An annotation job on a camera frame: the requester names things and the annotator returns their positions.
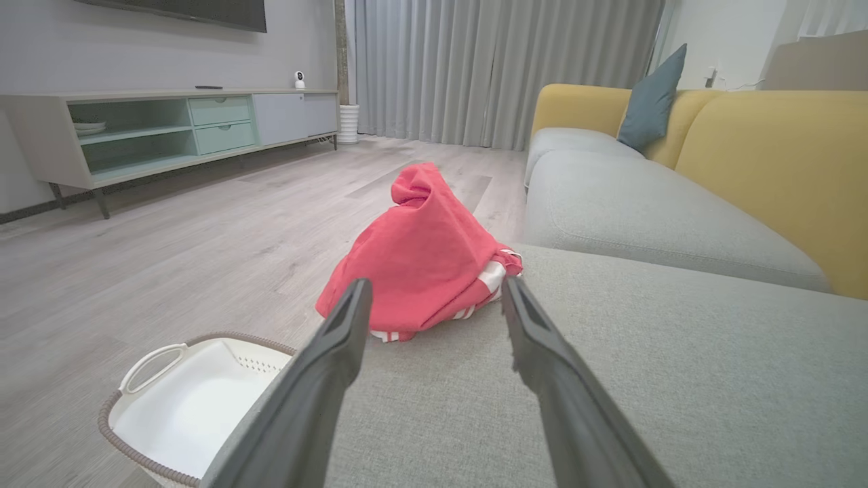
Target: floor plank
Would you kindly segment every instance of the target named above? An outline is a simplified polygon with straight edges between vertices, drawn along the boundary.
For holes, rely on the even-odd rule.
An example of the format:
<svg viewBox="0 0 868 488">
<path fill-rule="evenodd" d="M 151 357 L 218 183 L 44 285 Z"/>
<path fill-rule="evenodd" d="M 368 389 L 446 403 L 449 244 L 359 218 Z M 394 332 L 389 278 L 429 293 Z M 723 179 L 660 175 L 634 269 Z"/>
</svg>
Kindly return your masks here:
<svg viewBox="0 0 868 488">
<path fill-rule="evenodd" d="M 155 486 L 96 430 L 145 353 L 231 330 L 303 345 L 355 237 L 432 161 L 500 241 L 523 223 L 526 154 L 370 137 L 225 160 L 0 226 L 2 486 Z"/>
</svg>

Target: gray curtain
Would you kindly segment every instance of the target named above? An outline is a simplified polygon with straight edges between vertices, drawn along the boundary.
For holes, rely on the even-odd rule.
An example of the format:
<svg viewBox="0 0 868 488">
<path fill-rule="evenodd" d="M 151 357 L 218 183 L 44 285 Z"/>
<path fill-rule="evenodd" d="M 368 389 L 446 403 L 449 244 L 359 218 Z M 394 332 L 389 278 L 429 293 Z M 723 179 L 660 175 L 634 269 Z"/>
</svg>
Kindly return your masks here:
<svg viewBox="0 0 868 488">
<path fill-rule="evenodd" d="M 664 0 L 356 0 L 358 130 L 522 150 L 553 82 L 632 87 Z"/>
</svg>

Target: crumpled red clothing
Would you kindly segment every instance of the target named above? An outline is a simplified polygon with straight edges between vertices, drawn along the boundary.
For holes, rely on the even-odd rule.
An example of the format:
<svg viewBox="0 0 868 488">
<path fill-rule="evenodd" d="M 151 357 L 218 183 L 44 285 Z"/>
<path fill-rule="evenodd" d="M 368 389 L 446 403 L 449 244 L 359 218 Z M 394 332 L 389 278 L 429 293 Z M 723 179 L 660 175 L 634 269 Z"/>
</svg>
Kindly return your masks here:
<svg viewBox="0 0 868 488">
<path fill-rule="evenodd" d="M 389 340 L 469 317 L 499 298 L 521 257 L 497 242 L 451 192 L 431 162 L 405 168 L 391 186 L 398 205 L 380 215 L 335 267 L 317 300 L 326 317 L 346 287 L 371 280 L 371 330 Z"/>
</svg>

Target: black television screen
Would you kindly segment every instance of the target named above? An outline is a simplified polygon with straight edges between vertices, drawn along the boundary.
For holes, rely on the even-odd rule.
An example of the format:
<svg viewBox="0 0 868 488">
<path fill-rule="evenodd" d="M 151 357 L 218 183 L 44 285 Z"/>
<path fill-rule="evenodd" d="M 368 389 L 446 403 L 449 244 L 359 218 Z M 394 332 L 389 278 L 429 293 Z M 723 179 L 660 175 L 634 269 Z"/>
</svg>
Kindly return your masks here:
<svg viewBox="0 0 868 488">
<path fill-rule="evenodd" d="M 235 29 L 266 32 L 265 0 L 77 0 L 104 7 L 139 10 Z"/>
</svg>

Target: throw pillow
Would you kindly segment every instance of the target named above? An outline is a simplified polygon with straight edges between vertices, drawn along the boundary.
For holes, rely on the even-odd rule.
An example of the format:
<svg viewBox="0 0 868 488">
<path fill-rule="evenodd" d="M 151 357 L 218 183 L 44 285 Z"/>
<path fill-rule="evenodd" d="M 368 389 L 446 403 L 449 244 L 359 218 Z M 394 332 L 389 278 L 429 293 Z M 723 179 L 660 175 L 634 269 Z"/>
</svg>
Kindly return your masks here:
<svg viewBox="0 0 868 488">
<path fill-rule="evenodd" d="M 642 78 L 630 94 L 627 115 L 618 131 L 618 142 L 642 151 L 666 135 L 675 88 L 684 69 L 687 45 L 678 48 L 654 73 Z"/>
</svg>

